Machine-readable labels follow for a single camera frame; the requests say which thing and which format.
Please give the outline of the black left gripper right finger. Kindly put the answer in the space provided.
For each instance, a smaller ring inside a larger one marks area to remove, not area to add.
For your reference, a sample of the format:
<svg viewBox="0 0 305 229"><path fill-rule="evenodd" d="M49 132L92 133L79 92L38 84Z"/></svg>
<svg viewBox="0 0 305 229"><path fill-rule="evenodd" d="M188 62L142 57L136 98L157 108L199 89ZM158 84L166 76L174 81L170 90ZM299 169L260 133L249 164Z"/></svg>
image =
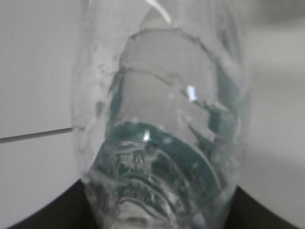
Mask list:
<svg viewBox="0 0 305 229"><path fill-rule="evenodd" d="M276 215L237 187L230 213L229 229L297 229L298 226Z"/></svg>

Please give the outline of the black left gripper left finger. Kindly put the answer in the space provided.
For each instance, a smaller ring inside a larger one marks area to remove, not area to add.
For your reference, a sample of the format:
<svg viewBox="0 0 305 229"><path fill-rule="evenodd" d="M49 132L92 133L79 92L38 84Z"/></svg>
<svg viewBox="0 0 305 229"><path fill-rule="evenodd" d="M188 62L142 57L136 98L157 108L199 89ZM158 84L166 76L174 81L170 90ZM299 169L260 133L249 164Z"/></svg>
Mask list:
<svg viewBox="0 0 305 229"><path fill-rule="evenodd" d="M65 192L23 219L10 229L99 229L81 180L73 183Z"/></svg>

